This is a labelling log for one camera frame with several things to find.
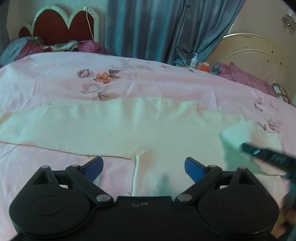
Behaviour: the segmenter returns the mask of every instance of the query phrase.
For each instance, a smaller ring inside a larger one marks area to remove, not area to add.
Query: orange box
[[[200,70],[204,71],[204,72],[209,72],[209,69],[210,69],[210,67],[205,64],[202,64],[200,67]]]

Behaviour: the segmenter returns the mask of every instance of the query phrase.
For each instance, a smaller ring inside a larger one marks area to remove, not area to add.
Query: white bottle
[[[192,58],[191,62],[190,62],[190,66],[189,68],[191,69],[194,69],[198,63],[198,60],[197,60],[197,53],[194,53],[195,56]]]

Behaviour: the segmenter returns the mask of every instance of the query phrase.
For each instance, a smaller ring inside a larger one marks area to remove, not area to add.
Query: headboard
[[[225,36],[206,59],[210,66],[216,62],[234,62],[243,71],[289,88],[289,62],[283,51],[260,35],[237,33]]]
[[[90,7],[80,7],[69,17],[60,7],[45,6],[38,11],[32,25],[26,23],[19,31],[20,38],[38,36],[43,39],[45,45],[67,43],[70,40],[92,40],[91,34],[94,41],[98,42],[99,16]]]

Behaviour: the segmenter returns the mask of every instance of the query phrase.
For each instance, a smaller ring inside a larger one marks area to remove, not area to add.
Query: red headboard
[[[67,43],[70,40],[94,40],[98,42],[99,17],[97,13],[86,7],[74,11],[70,17],[57,6],[42,8],[33,20],[32,26],[25,24],[19,31],[19,37],[37,36],[43,39],[45,45]]]

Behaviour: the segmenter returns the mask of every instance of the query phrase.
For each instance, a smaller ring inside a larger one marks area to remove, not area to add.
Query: bedroom wall
[[[246,0],[234,21],[231,33],[253,33],[271,40],[288,57],[290,83],[286,87],[289,97],[296,94],[296,34],[284,29],[281,16],[288,11],[282,0]]]
[[[62,8],[68,16],[79,6],[87,6],[93,8],[100,18],[99,41],[104,42],[105,22],[107,0],[19,0],[18,7],[20,11],[20,24],[32,23],[36,13],[46,5],[56,5]]]
[[[18,38],[20,30],[19,1],[10,0],[7,16],[7,30],[10,40]]]

